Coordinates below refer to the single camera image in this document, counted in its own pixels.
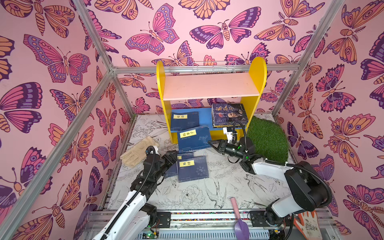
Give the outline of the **yellow shelf with coloured boards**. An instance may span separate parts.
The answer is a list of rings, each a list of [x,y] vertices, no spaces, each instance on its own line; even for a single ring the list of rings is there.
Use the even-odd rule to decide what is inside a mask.
[[[248,67],[247,73],[167,77],[163,63],[158,62],[157,85],[171,142],[177,144],[179,136],[171,131],[172,101],[240,97],[250,122],[267,82],[267,65],[257,57]]]

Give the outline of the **green artificial grass mat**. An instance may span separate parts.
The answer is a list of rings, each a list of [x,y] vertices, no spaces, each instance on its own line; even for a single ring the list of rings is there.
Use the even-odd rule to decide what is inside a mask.
[[[269,160],[285,163],[289,157],[289,143],[282,128],[275,122],[253,117],[247,137],[255,145],[255,152]]]

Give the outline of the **orange and white work glove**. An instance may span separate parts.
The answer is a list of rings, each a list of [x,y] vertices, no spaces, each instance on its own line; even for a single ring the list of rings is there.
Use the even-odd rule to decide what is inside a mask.
[[[306,240],[323,239],[316,211],[300,213],[298,218],[294,220],[294,225]]]

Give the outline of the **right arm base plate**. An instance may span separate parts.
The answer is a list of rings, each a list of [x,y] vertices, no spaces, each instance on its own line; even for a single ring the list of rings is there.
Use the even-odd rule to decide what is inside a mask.
[[[250,221],[253,227],[279,228],[285,226],[285,218],[278,217],[272,211],[254,210],[249,212]]]

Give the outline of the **navy book with yellow label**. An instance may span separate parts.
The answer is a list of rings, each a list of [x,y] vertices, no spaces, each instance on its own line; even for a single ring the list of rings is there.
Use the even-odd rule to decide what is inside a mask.
[[[171,115],[171,131],[182,131],[199,126],[199,112],[172,113]]]

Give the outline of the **small green circuit board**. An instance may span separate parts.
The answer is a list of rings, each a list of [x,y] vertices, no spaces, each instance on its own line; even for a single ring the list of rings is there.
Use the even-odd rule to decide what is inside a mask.
[[[158,232],[143,232],[142,240],[158,239]]]

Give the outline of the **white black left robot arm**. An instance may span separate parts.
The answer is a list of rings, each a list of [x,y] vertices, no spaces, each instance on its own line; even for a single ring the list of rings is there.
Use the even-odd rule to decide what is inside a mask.
[[[157,207],[148,203],[158,181],[178,160],[178,151],[158,153],[155,146],[146,149],[143,171],[132,182],[130,192],[94,240],[135,240],[147,227],[157,224]]]

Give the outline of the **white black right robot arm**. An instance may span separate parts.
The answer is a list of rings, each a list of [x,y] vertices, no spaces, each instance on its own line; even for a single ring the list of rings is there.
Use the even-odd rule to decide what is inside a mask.
[[[290,194],[269,204],[264,212],[267,225],[278,226],[286,216],[328,206],[333,194],[328,184],[307,162],[279,163],[257,154],[252,140],[237,138],[234,127],[224,128],[225,140],[210,140],[208,144],[219,154],[237,158],[242,169],[252,175],[263,175],[285,181]]]

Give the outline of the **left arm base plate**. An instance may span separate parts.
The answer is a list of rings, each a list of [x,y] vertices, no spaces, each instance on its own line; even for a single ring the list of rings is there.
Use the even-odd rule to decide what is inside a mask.
[[[171,212],[156,212],[150,217],[150,228],[169,229],[171,226]]]

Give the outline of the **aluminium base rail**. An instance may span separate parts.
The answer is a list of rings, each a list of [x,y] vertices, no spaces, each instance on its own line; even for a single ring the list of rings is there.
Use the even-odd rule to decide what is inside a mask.
[[[242,220],[248,225],[251,240],[282,240],[291,233],[291,240],[302,240],[304,236],[297,228],[290,228],[290,218],[285,219],[285,226],[279,228],[253,227],[249,212],[241,210]],[[136,240],[142,240],[143,232],[158,232],[158,239],[152,240],[235,240],[235,223],[237,222],[232,210],[206,211],[158,211],[171,212],[169,229],[145,228]]]

